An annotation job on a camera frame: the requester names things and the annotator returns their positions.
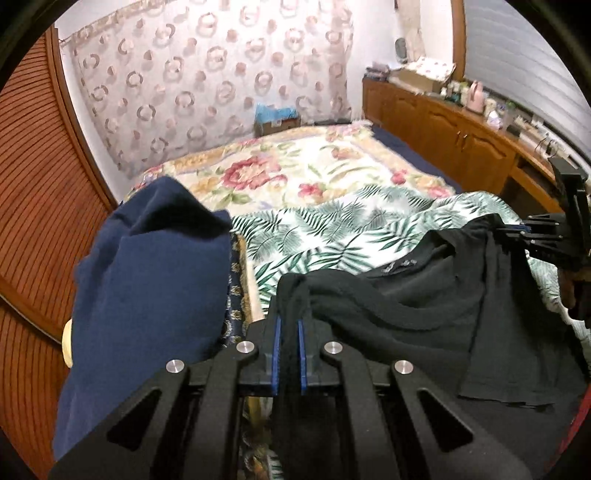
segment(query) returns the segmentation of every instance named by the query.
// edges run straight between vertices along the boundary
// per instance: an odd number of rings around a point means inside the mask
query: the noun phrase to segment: wooden dresser
[[[522,218],[561,212],[549,162],[466,109],[391,83],[363,80],[363,111],[467,191],[486,190]]]

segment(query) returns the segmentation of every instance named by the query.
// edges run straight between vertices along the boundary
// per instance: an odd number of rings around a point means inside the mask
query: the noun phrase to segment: green leaf pattern
[[[460,228],[488,213],[499,214],[505,223],[520,222],[505,202],[487,192],[433,200],[404,186],[367,185],[314,207],[237,216],[233,226],[246,239],[266,312],[285,273],[365,272],[403,257],[429,230]],[[572,325],[591,365],[591,332],[571,320],[560,303],[556,267],[535,258],[528,262],[545,305]]]

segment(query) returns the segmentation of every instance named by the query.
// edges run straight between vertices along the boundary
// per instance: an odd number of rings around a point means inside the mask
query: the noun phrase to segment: tissue box
[[[429,57],[420,57],[398,73],[398,78],[423,92],[439,93],[447,85],[456,65]]]
[[[301,118],[294,108],[275,109],[257,105],[255,114],[255,137],[276,134],[301,125]]]

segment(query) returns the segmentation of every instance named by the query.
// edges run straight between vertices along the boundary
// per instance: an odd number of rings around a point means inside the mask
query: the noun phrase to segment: white wall
[[[351,58],[347,64],[348,97],[353,118],[362,113],[362,83],[373,61],[395,64],[394,42],[402,34],[394,0],[349,0],[355,28]]]
[[[55,25],[58,36],[61,39],[65,39],[95,20],[134,2],[135,0],[78,0],[56,21]],[[117,169],[111,155],[107,152],[90,117],[84,97],[82,96],[82,91],[77,85],[76,69],[71,62],[70,55],[63,50],[64,48],[69,48],[69,46],[65,45],[61,49],[61,63],[64,67],[66,85],[68,86],[80,128],[82,129],[82,133],[84,133],[86,142],[106,184],[115,199],[120,202],[129,193],[131,187],[134,185],[134,181],[133,179],[129,180]]]
[[[453,62],[451,0],[421,0],[421,32],[427,57]]]

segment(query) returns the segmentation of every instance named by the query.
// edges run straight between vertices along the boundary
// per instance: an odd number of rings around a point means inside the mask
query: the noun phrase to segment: window blind
[[[542,35],[505,0],[464,0],[470,80],[549,122],[591,158],[591,108]]]

